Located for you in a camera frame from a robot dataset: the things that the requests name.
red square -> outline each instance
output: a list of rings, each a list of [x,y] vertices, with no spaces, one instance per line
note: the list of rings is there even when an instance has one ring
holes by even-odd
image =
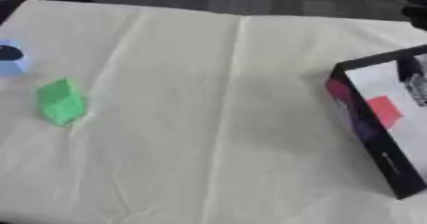
[[[402,117],[400,111],[386,95],[369,99],[368,104],[387,129],[391,129]]]

white tablecloth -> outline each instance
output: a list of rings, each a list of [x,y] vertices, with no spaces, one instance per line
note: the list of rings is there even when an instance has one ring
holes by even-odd
[[[427,223],[323,88],[336,62],[425,43],[407,23],[30,1],[0,38],[33,62],[0,80],[0,219]],[[67,128],[33,93],[62,77],[89,99]]]

blue object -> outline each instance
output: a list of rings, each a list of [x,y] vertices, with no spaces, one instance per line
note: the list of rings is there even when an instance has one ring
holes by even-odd
[[[0,39],[0,76],[15,76],[27,72],[28,57],[19,45],[11,40]]]

open box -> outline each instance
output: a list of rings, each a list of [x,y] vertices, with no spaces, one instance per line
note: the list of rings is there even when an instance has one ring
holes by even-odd
[[[326,83],[398,198],[427,188],[424,65],[427,45],[338,63]]]

green cube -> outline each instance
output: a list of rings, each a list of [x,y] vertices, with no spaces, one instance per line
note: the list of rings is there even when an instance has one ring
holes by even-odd
[[[49,83],[36,94],[38,110],[56,125],[65,126],[86,113],[83,96],[68,79]]]

